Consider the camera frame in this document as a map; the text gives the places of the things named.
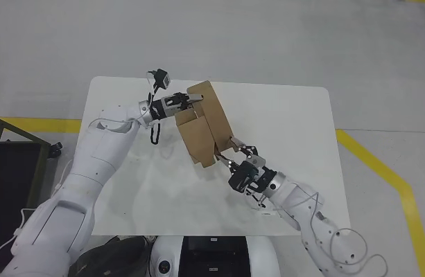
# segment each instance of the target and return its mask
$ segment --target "yellow tape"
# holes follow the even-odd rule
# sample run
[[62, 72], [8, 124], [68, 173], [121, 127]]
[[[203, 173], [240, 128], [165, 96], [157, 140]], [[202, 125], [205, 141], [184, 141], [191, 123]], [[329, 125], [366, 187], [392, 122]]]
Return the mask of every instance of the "yellow tape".
[[425, 3], [425, 0], [406, 0], [407, 2]]
[[365, 165], [377, 173], [378, 176], [385, 179], [385, 181], [399, 192], [409, 234], [413, 241], [415, 257], [419, 264], [420, 276], [425, 277], [425, 232], [423, 230], [422, 221], [420, 220], [419, 211], [417, 210], [417, 204], [411, 185], [378, 160], [371, 152], [355, 141], [345, 131], [338, 129], [336, 130], [336, 134], [340, 144], [345, 146], [352, 154], [357, 156]]
[[0, 117], [26, 132], [79, 133], [80, 119]]

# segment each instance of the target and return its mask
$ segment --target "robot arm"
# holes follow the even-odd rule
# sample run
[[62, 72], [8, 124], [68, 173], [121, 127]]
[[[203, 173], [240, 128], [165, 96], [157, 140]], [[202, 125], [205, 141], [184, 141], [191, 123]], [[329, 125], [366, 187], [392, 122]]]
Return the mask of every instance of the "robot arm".
[[[154, 72], [154, 92], [167, 88], [167, 73], [158, 81]], [[176, 93], [141, 101], [134, 107], [103, 110], [79, 142], [70, 173], [60, 189], [45, 201], [17, 229], [12, 246], [14, 258], [3, 276], [67, 276], [69, 265], [84, 249], [94, 228], [94, 205], [103, 186], [123, 163], [140, 125], [187, 109], [202, 96]]]
[[[246, 155], [246, 160], [238, 165], [223, 155], [216, 156], [232, 173], [229, 185], [240, 193], [252, 195], [259, 206], [264, 206], [263, 201], [269, 199], [279, 208], [282, 218], [302, 232], [302, 244], [324, 276], [362, 276], [363, 267], [373, 256], [362, 263], [367, 253], [362, 257], [354, 255], [346, 237], [340, 232], [357, 232], [339, 229], [322, 214], [320, 209], [324, 203], [323, 197], [312, 187], [294, 182], [283, 173], [267, 168], [266, 160], [258, 155], [256, 147], [248, 146], [234, 137], [231, 142], [239, 152]], [[254, 196], [255, 193], [261, 193], [259, 199]]]

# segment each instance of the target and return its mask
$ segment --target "table top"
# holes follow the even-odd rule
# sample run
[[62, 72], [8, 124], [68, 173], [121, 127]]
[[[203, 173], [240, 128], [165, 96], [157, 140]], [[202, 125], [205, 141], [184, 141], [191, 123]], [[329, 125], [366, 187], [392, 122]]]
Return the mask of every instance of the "table top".
[[[172, 80], [156, 98], [186, 92], [197, 83]], [[325, 200], [322, 212], [339, 227], [350, 227], [328, 91], [211, 83], [236, 138], [257, 146], [270, 169], [318, 190]], [[136, 105], [148, 91], [146, 79], [94, 78], [80, 137], [102, 109]], [[161, 124], [159, 144], [151, 144], [150, 130], [142, 127], [123, 165], [105, 184], [95, 205], [93, 235], [299, 234], [277, 212], [253, 209], [247, 196], [233, 191], [223, 164], [194, 165], [174, 118]], [[244, 158], [231, 150], [224, 154], [238, 162]]]

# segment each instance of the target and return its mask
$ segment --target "gray floor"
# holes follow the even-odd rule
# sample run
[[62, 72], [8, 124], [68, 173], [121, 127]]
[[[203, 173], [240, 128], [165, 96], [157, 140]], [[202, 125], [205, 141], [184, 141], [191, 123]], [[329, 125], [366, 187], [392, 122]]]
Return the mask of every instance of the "gray floor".
[[[425, 228], [425, 4], [0, 0], [0, 116], [81, 118], [93, 77], [158, 67], [181, 80], [327, 88], [336, 128], [413, 186]], [[67, 146], [60, 174], [77, 136], [39, 135]], [[419, 276], [397, 192], [339, 153], [352, 226], [389, 276]], [[275, 241], [283, 276], [320, 276], [299, 237]]]

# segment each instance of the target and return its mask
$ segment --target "cardboard box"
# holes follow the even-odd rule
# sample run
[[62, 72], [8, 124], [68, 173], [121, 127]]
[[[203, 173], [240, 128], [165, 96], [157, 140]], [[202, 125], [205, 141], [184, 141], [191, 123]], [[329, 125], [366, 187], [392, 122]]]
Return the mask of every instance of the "cardboard box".
[[215, 153], [232, 147], [231, 126], [210, 81], [189, 87], [187, 93], [201, 94], [203, 100], [176, 113], [175, 122], [192, 161], [206, 168], [215, 163]]

